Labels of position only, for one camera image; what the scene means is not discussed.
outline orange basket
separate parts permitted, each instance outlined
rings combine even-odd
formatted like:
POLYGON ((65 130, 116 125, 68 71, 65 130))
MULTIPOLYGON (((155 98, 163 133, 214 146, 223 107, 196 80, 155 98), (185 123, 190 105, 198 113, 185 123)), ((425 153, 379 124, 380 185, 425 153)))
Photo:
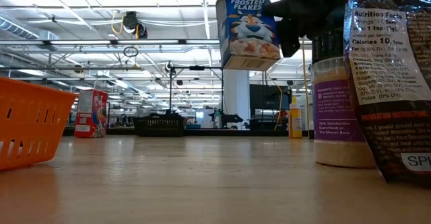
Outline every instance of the orange basket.
POLYGON ((0 170, 51 160, 76 95, 0 78, 0 170))

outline plastic jar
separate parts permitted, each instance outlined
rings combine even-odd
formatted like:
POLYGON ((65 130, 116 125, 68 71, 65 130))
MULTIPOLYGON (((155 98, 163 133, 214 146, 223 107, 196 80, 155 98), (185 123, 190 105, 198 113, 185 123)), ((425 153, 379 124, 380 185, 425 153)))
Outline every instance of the plastic jar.
POLYGON ((340 167, 375 167, 371 151, 350 104, 343 62, 343 32, 313 39, 311 67, 314 144, 318 163, 340 167))

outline yellow bottle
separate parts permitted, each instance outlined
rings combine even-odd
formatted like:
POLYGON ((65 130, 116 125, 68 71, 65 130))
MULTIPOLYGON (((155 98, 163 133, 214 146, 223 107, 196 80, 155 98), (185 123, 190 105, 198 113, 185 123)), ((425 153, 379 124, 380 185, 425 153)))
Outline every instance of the yellow bottle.
POLYGON ((296 101, 296 96, 293 96, 292 103, 290 104, 289 138, 290 139, 302 138, 301 109, 296 101))

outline purple label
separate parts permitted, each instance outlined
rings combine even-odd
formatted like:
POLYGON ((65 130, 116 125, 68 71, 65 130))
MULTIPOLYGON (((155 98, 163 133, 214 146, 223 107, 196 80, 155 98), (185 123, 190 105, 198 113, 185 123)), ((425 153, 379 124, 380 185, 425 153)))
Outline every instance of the purple label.
POLYGON ((316 83, 312 90, 315 139, 365 141, 350 105, 347 80, 316 83))

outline white pillar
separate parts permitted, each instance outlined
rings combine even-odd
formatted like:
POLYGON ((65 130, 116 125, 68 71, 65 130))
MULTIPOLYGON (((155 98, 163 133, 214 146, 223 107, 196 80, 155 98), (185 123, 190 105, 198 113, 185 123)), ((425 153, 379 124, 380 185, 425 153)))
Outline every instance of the white pillar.
MULTIPOLYGON (((224 70, 224 114, 237 114, 244 122, 250 123, 250 80, 249 72, 245 70, 224 70)), ((242 123, 233 125, 238 130, 244 130, 242 123)))

